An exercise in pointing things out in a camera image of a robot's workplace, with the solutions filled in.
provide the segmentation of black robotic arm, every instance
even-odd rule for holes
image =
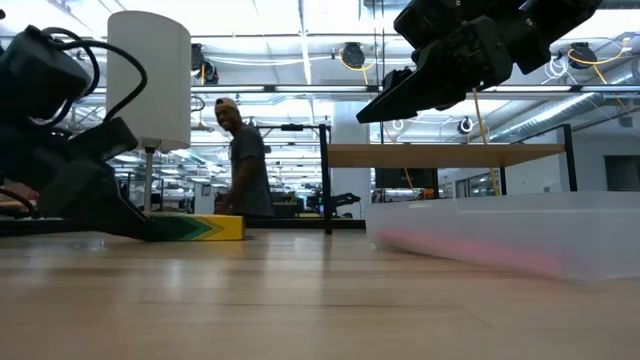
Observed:
[[[416,70],[394,70],[360,123],[445,110],[476,88],[528,74],[549,61],[549,46],[588,20],[603,0],[412,0],[394,22],[415,49]]]

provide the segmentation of man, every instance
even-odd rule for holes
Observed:
[[[233,135],[229,152],[231,191],[216,213],[247,218],[272,217],[269,177],[260,132],[242,122],[238,104],[232,99],[216,100],[215,112],[218,124]]]

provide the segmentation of wooden shelf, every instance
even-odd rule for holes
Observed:
[[[563,153],[564,145],[328,145],[333,168],[486,168]]]

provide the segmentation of baseball cap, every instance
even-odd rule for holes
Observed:
[[[221,107],[230,107],[238,110],[238,104],[231,98],[219,98],[216,100],[216,110]]]

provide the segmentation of gray t-shirt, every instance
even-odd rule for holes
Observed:
[[[242,215],[273,216],[269,177],[265,163],[264,141],[257,129],[243,126],[231,141],[231,176],[236,177],[240,163],[247,158],[256,158],[258,169],[251,178],[233,211]]]

